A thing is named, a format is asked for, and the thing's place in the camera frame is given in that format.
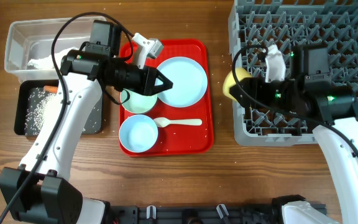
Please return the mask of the yellow plastic cup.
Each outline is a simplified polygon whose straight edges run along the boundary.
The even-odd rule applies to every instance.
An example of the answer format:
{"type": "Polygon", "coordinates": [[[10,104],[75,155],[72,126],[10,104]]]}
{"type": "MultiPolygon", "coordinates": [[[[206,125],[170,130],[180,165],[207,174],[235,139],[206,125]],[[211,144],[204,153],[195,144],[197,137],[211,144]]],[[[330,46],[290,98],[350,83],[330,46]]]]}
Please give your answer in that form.
{"type": "MultiPolygon", "coordinates": [[[[245,78],[252,78],[252,75],[245,70],[244,68],[236,68],[235,69],[237,79],[242,81],[245,78]]],[[[223,95],[230,98],[231,100],[237,101],[230,93],[229,90],[231,87],[236,86],[236,82],[234,80],[232,72],[229,72],[223,82],[223,95]]]]}

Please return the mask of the light blue plate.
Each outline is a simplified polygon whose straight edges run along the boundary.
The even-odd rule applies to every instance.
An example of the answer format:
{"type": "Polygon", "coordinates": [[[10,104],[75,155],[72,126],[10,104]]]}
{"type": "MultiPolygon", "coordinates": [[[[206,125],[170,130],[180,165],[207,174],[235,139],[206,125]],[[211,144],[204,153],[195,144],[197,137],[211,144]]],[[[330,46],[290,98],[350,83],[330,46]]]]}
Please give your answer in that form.
{"type": "Polygon", "coordinates": [[[173,86],[159,93],[160,101],[174,108],[186,108],[197,103],[205,94],[208,78],[204,68],[188,57],[172,57],[163,61],[157,69],[173,86]]]}

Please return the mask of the white napkin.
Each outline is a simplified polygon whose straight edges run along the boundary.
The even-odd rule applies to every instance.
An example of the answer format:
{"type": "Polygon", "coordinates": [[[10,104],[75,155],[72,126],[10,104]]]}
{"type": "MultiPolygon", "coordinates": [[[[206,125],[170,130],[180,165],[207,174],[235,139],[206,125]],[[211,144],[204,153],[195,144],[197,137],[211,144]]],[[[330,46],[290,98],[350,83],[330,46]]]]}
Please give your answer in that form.
{"type": "MultiPolygon", "coordinates": [[[[57,65],[58,65],[58,68],[60,68],[62,58],[64,56],[66,56],[67,53],[69,51],[71,51],[71,50],[78,50],[78,48],[71,47],[71,48],[62,50],[59,53],[54,54],[55,61],[56,61],[57,65]]],[[[31,59],[27,63],[27,66],[30,67],[30,68],[39,69],[39,70],[54,69],[54,64],[52,62],[52,56],[51,55],[49,55],[48,57],[45,57],[45,58],[41,58],[41,59],[31,59]]]]}

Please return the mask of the orange carrot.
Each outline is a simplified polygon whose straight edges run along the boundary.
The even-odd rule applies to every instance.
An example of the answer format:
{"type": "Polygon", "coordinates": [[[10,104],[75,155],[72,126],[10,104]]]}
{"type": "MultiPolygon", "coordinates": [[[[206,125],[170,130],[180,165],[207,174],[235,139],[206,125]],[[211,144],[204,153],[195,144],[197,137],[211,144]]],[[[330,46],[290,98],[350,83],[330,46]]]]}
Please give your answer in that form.
{"type": "Polygon", "coordinates": [[[58,87],[57,86],[50,86],[50,85],[45,85],[44,86],[44,90],[53,94],[56,94],[58,91],[58,87]]]}

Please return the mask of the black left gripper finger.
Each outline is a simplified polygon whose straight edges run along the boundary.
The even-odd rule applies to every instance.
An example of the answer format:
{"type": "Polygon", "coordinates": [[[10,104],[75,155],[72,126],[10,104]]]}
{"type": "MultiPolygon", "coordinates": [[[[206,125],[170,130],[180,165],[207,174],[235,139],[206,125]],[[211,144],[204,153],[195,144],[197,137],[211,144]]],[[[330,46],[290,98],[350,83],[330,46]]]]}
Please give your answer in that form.
{"type": "Polygon", "coordinates": [[[157,69],[155,85],[172,86],[173,83],[159,69],[157,69]]]}
{"type": "Polygon", "coordinates": [[[171,89],[172,87],[173,87],[172,82],[156,82],[152,89],[152,94],[153,95],[159,94],[163,91],[171,89]]]}

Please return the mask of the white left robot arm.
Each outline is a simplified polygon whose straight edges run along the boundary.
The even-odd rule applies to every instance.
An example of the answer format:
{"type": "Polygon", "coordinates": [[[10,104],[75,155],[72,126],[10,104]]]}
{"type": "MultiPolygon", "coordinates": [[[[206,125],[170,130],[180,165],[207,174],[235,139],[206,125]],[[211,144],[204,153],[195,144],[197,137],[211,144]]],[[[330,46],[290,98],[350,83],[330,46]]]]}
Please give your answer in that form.
{"type": "Polygon", "coordinates": [[[167,77],[145,64],[162,50],[158,39],[130,33],[114,19],[93,22],[89,41],[54,63],[57,97],[36,141],[17,168],[6,167],[1,172],[5,215],[29,223],[113,221],[109,202],[86,198],[71,185],[74,152],[107,86],[144,96],[171,89],[167,77]]]}

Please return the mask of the light blue bowl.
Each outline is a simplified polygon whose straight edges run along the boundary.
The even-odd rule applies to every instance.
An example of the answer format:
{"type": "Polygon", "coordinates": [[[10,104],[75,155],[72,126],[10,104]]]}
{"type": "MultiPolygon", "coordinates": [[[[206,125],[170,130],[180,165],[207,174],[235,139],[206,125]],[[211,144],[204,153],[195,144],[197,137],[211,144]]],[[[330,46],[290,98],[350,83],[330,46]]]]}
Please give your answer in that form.
{"type": "Polygon", "coordinates": [[[152,118],[136,114],[124,120],[119,128],[119,141],[130,152],[143,153],[158,139],[158,127],[152,118]]]}

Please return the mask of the green bowl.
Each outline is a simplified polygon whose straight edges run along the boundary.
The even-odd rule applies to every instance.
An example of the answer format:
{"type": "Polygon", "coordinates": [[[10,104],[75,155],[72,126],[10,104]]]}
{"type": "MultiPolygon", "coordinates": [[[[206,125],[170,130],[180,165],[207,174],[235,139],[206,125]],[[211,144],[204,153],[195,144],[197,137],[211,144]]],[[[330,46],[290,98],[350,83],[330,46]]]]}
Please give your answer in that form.
{"type": "Polygon", "coordinates": [[[124,89],[120,93],[120,102],[124,109],[133,114],[149,112],[157,103],[157,95],[144,96],[124,89]]]}

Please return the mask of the white plastic spoon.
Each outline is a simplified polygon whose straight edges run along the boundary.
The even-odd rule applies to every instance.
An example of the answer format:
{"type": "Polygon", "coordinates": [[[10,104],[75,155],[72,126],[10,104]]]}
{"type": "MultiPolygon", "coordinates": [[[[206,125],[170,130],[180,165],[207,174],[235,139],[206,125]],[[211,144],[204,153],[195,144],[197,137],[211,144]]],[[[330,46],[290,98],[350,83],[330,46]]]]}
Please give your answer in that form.
{"type": "Polygon", "coordinates": [[[201,126],[203,123],[201,119],[168,119],[165,117],[155,118],[154,122],[159,128],[169,125],[201,126]]]}

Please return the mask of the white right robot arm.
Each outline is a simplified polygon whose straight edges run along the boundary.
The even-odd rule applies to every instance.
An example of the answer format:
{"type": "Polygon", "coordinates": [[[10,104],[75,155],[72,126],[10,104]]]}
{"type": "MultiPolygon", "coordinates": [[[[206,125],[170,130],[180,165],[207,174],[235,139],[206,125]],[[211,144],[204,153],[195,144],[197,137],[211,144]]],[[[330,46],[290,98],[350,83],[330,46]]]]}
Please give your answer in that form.
{"type": "Polygon", "coordinates": [[[343,222],[358,223],[358,101],[352,88],[332,84],[326,46],[295,46],[289,65],[276,45],[247,45],[237,55],[249,51],[264,62],[265,77],[232,67],[224,94],[243,108],[305,121],[328,164],[343,222]]]}

